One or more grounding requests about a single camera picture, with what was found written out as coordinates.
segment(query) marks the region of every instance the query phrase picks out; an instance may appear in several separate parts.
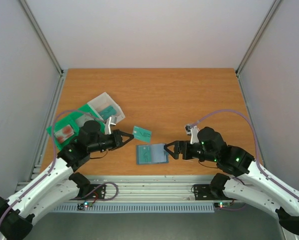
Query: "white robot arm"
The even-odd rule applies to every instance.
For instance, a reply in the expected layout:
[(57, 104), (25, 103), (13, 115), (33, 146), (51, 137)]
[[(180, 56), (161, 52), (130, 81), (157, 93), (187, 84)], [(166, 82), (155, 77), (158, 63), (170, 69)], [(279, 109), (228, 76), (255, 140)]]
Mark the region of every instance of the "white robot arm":
[[(185, 130), (191, 135), (190, 141), (174, 141), (164, 147), (173, 158), (178, 159), (182, 154), (184, 160), (196, 158), (200, 162), (215, 162), (223, 172), (254, 186), (246, 186), (228, 175), (217, 173), (209, 186), (215, 199), (241, 200), (270, 214), (283, 228), (299, 235), (298, 190), (265, 169), (244, 149), (227, 145), (212, 128), (199, 130), (187, 125)], [(174, 151), (168, 149), (170, 146), (174, 146)]]
[(90, 181), (76, 171), (90, 159), (90, 153), (121, 148), (134, 138), (120, 130), (112, 131), (112, 125), (115, 118), (110, 117), (103, 134), (97, 121), (85, 122), (78, 136), (65, 145), (34, 180), (9, 198), (0, 197), (1, 239), (24, 239), (33, 226), (59, 204), (89, 195)]

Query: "black joint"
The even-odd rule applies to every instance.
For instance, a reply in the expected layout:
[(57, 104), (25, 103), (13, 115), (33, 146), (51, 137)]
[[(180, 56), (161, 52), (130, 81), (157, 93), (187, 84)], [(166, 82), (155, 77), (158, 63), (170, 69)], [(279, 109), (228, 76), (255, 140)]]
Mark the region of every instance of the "black joint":
[(57, 157), (62, 158), (67, 163), (66, 166), (73, 169), (73, 172), (90, 160), (90, 154), (75, 142), (65, 145)]
[(216, 198), (225, 196), (223, 190), (225, 189), (224, 186), (228, 180), (230, 180), (230, 177), (222, 173), (217, 173), (213, 177), (209, 185), (210, 192), (213, 194), (213, 196), (215, 196)]
[[(173, 141), (164, 145), (164, 150), (172, 156), (173, 159), (179, 159), (181, 153), (181, 147), (183, 146), (184, 141)], [(173, 151), (169, 150), (169, 147), (174, 146)]]
[[(0, 197), (0, 219), (9, 206), (7, 201)], [(0, 232), (6, 239), (22, 240), (32, 230), (34, 217), (34, 214), (30, 214), (27, 218), (23, 218), (17, 211), (11, 209), (0, 225)]]
[(217, 167), (227, 174), (239, 177), (249, 174), (249, 166), (254, 161), (254, 157), (238, 146), (227, 146), (227, 151), (217, 159)]
[(202, 144), (203, 150), (209, 153), (213, 152), (217, 154), (227, 146), (221, 134), (208, 126), (198, 132), (197, 138)]
[(77, 196), (79, 198), (82, 198), (89, 193), (91, 182), (84, 175), (76, 172), (70, 175), (68, 179), (77, 184), (77, 187), (79, 188)]
[(289, 232), (299, 235), (299, 216), (289, 215), (282, 207), (275, 211), (278, 215), (279, 224)]

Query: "gray wall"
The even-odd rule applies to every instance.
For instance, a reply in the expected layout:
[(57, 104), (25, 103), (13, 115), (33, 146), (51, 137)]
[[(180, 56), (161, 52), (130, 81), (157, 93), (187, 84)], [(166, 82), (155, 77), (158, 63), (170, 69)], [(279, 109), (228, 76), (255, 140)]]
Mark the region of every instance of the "gray wall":
[(237, 68), (273, 0), (28, 0), (64, 69)]
[(58, 73), (17, 0), (0, 0), (0, 196), (31, 168)]
[(299, 0), (284, 0), (240, 78), (270, 171), (299, 189)]

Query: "transparent container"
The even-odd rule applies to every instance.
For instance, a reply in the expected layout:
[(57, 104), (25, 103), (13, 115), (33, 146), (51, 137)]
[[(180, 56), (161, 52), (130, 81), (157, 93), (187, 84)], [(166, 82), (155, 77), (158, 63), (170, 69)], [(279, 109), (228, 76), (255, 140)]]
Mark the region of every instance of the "transparent container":
[(117, 118), (116, 123), (119, 123), (125, 118), (121, 107), (106, 92), (95, 97), (87, 104), (94, 109), (103, 120), (107, 120), (110, 116), (115, 116)]

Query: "orange wooden surface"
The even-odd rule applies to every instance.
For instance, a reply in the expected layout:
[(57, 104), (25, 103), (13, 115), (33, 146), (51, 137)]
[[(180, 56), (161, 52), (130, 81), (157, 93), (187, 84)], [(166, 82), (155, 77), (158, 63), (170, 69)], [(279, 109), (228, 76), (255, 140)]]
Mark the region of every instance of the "orange wooden surface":
[[(114, 129), (132, 133), (139, 126), (152, 131), (151, 144), (189, 140), (184, 125), (219, 109), (234, 109), (247, 116), (238, 80), (232, 68), (159, 69), (69, 69), (57, 113), (77, 109), (107, 92), (122, 108), (126, 118)], [(243, 118), (234, 113), (219, 113), (198, 127), (214, 128), (227, 144), (239, 146), (255, 156), (253, 135)], [(102, 159), (91, 159), (79, 169), (84, 175), (211, 175), (218, 169), (206, 168), (197, 160), (175, 160), (168, 164), (137, 165), (136, 145), (109, 152)], [(102, 153), (93, 153), (92, 157)], [(42, 169), (52, 161), (48, 141)], [(204, 162), (214, 167), (213, 162)]]

